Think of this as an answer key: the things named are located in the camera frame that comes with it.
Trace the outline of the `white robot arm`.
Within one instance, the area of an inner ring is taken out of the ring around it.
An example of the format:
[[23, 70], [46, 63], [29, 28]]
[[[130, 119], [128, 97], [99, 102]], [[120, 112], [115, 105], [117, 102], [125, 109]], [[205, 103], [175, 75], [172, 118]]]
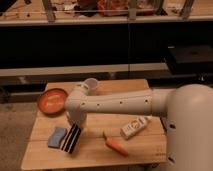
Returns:
[[80, 83], [69, 94], [69, 121], [82, 124], [89, 113], [154, 115], [167, 118], [166, 171], [213, 171], [213, 88], [189, 84], [91, 96]]

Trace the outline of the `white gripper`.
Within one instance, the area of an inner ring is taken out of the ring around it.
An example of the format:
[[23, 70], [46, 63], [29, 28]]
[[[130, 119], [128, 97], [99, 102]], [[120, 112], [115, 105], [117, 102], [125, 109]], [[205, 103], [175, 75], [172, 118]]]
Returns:
[[72, 154], [81, 134], [81, 130], [86, 127], [87, 114], [68, 112], [67, 120], [72, 127], [70, 128], [61, 149]]

